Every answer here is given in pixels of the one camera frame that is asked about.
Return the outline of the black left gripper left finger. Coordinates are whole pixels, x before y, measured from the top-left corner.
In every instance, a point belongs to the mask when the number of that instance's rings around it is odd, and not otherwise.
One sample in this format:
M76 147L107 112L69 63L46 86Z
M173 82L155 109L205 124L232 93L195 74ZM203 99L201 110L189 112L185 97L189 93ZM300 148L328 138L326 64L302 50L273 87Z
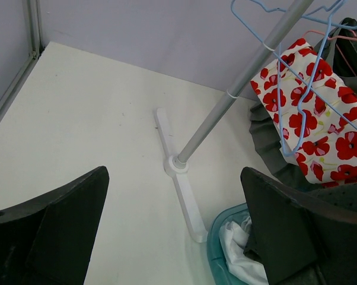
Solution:
M0 210L0 284L84 284L109 181L99 166Z

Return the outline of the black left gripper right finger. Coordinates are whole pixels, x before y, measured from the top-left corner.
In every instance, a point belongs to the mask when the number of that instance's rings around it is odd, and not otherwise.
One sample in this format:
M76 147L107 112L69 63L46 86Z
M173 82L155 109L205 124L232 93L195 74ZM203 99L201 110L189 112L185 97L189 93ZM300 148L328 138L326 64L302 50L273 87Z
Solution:
M357 284L357 212L250 167L240 178L269 284Z

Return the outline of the white skirt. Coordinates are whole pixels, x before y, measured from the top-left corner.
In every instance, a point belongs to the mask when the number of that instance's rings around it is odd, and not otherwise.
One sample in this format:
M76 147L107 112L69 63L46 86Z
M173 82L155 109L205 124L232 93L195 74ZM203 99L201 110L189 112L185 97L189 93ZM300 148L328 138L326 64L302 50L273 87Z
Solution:
M268 284L263 264L244 254L250 237L252 221L247 216L242 222L226 222L219 231L219 239L228 271L247 284Z

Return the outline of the dark grey dotted skirt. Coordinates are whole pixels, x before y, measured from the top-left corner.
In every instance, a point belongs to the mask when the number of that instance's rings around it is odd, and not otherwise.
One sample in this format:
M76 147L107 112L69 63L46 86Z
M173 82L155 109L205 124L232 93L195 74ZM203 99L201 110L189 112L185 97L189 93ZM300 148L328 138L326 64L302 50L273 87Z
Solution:
M306 194L340 208L357 212L357 183L315 189L306 192ZM250 235L244 248L244 255L254 261L262 263L252 226L250 227Z

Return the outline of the teal plastic basin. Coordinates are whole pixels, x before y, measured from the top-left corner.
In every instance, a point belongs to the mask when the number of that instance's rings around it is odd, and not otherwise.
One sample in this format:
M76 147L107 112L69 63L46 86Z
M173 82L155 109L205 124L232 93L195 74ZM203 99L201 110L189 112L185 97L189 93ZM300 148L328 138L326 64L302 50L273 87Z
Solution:
M228 221L242 222L250 216L247 204L241 204L223 211L211 225L207 240L207 256L216 284L247 284L233 276L227 268L226 259L219 239L220 228Z

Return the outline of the red poppy print skirt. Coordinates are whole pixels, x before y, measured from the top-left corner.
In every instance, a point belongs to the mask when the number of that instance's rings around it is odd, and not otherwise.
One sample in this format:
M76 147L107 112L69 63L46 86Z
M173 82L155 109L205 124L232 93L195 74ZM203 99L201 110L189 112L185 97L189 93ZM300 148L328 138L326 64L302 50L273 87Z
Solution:
M316 57L317 52L303 38L290 45L281 56L304 81L310 79ZM277 59L259 71L250 84L278 135L278 99L281 100L284 143L294 148L302 121L297 106L307 87L286 66L281 65L280 70L280 91ZM324 59L320 59L313 89L357 126L357 96ZM302 109L307 116L305 136L299 150L289 156L291 162L299 166L311 184L328 188L357 183L357 131L312 91L304 99Z

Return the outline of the pink hanger with poppy skirt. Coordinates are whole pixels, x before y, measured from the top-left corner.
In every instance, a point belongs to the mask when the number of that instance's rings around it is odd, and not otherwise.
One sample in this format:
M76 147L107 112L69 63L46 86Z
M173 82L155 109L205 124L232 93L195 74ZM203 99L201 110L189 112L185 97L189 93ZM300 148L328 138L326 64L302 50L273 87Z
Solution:
M340 77L357 77L357 32L335 28L329 33L321 58Z

